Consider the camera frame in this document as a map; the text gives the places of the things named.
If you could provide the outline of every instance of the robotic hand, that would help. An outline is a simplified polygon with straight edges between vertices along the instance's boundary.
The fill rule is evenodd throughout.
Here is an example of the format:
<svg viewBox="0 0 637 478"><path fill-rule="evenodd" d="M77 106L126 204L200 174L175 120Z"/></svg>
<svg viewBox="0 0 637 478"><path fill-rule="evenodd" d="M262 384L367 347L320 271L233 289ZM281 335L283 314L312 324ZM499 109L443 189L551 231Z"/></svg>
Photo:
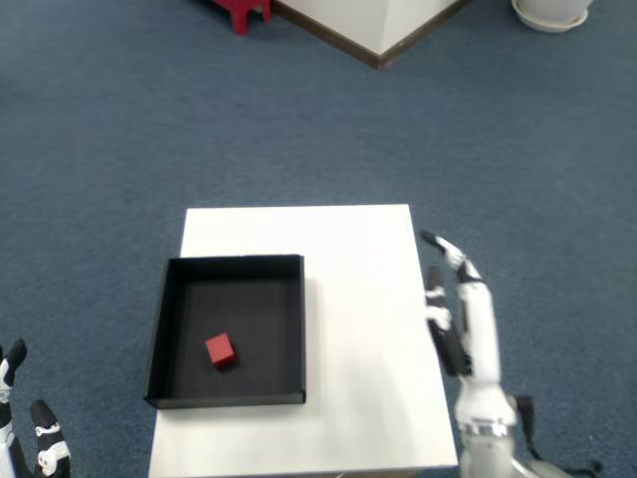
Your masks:
<svg viewBox="0 0 637 478"><path fill-rule="evenodd" d="M27 348L16 341L3 358L0 348L0 478L71 478L71 454L56 415L43 401L31 407L38 437L38 462L32 473L25 462L20 441L13 433L9 397L16 369L24 361Z"/></svg>
<svg viewBox="0 0 637 478"><path fill-rule="evenodd" d="M461 331L447 309L437 267L427 272L425 298L427 324L440 361L462 384L455 407L464 446L462 478L570 478L571 474L595 478L601 469L597 462L588 469L564 470L541 460L532 443L531 399L506 396L500 386L498 332L489 288L460 249L430 232L422 232L421 237L444 255L458 281ZM534 458L528 466L514 457L517 411Z"/></svg>

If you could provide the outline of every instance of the blue carpet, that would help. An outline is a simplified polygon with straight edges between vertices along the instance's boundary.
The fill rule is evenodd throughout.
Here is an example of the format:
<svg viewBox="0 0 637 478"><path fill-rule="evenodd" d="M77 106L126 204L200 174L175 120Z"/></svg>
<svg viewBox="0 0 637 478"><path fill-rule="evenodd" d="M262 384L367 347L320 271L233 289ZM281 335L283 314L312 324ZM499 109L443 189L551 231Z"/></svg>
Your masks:
<svg viewBox="0 0 637 478"><path fill-rule="evenodd" d="M376 72L280 18L237 38L199 0L0 0L0 342L31 349L29 458L43 397L75 476L145 475L187 207L406 202L492 285L538 447L637 476L636 23L635 2L597 1L550 36L475 0Z"/></svg>

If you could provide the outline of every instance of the cable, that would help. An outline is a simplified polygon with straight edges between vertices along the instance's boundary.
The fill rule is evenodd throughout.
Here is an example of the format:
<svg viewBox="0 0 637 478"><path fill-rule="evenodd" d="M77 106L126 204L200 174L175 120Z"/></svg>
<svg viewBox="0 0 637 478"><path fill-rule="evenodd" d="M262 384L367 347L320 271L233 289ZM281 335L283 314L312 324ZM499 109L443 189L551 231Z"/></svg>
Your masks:
<svg viewBox="0 0 637 478"><path fill-rule="evenodd" d="M517 396L516 404L518 406L518 412L520 413L520 417L522 419L522 430L525 434L525 441L527 442L527 449L531 456L537 461L546 461L544 460L537 448L535 448L535 444L533 443L533 434L534 434L534 406L533 399L531 396ZM568 468L564 466L558 466L564 473L569 475L580 475L580 476L588 476L589 478L598 478L597 474L603 470L602 464L597 460L591 460L588 464L588 468Z"/></svg>

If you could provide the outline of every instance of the red cube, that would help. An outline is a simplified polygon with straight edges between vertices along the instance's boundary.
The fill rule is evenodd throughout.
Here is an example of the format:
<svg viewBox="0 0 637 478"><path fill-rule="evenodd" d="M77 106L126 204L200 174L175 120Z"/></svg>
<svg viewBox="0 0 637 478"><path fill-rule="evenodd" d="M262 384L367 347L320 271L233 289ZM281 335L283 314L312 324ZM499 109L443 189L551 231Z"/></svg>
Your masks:
<svg viewBox="0 0 637 478"><path fill-rule="evenodd" d="M220 334L206 341L210 359L217 368L226 366L237 358L230 344L230 336L227 333Z"/></svg>

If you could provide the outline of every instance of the white table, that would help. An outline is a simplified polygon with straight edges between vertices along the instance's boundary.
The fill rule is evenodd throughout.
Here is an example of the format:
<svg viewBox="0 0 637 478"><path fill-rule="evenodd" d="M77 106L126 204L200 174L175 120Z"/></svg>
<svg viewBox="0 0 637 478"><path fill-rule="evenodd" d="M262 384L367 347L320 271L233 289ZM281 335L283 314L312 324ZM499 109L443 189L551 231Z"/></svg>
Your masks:
<svg viewBox="0 0 637 478"><path fill-rule="evenodd" d="M407 205L189 209L182 257L306 258L303 405L158 410L150 478L457 464Z"/></svg>

